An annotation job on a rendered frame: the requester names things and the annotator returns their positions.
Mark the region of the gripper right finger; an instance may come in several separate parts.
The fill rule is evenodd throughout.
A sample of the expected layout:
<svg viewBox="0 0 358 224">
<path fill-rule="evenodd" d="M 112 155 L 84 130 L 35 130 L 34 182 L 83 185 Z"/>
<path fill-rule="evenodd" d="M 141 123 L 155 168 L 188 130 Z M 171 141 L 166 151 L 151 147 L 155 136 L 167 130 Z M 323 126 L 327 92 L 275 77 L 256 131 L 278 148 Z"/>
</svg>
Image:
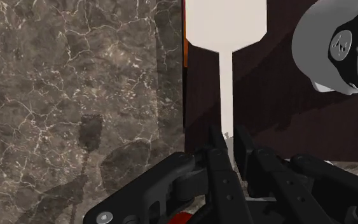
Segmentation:
<svg viewBox="0 0 358 224">
<path fill-rule="evenodd" d="M 311 155 L 284 160 L 234 128 L 234 156 L 251 197 L 273 195 L 289 224 L 358 224 L 358 176 Z"/>
</svg>

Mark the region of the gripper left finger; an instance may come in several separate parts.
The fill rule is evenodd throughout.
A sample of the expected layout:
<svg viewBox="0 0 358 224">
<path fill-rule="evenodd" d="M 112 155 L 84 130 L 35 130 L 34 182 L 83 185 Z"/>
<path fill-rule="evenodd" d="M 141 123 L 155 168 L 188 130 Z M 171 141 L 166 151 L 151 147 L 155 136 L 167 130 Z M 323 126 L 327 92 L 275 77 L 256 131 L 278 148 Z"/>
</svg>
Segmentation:
<svg viewBox="0 0 358 224">
<path fill-rule="evenodd" d="M 204 195 L 185 224 L 253 224 L 221 131 L 194 154 L 175 152 L 91 208 L 83 224 L 169 224 Z"/>
</svg>

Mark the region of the dark maroon robot stand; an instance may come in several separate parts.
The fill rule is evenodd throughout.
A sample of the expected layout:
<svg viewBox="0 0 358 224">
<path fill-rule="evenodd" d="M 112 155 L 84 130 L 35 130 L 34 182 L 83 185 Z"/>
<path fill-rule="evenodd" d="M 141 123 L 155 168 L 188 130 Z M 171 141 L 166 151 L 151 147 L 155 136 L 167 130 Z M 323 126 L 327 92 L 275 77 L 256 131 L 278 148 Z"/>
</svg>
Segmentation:
<svg viewBox="0 0 358 224">
<path fill-rule="evenodd" d="M 316 1 L 267 0 L 267 33 L 233 55 L 234 122 L 283 157 L 358 162 L 358 94 L 316 91 L 291 55 L 294 28 Z"/>
</svg>

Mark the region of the white flat spatula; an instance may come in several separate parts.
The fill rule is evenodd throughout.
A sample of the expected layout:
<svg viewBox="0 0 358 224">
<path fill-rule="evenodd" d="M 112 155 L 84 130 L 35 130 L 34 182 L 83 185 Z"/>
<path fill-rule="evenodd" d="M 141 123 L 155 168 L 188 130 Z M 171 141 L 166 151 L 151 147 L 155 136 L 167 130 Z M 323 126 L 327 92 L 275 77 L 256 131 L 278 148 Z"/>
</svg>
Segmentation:
<svg viewBox="0 0 358 224">
<path fill-rule="evenodd" d="M 221 132 L 233 155 L 233 52 L 267 32 L 267 0 L 185 0 L 186 39 L 219 54 Z"/>
</svg>

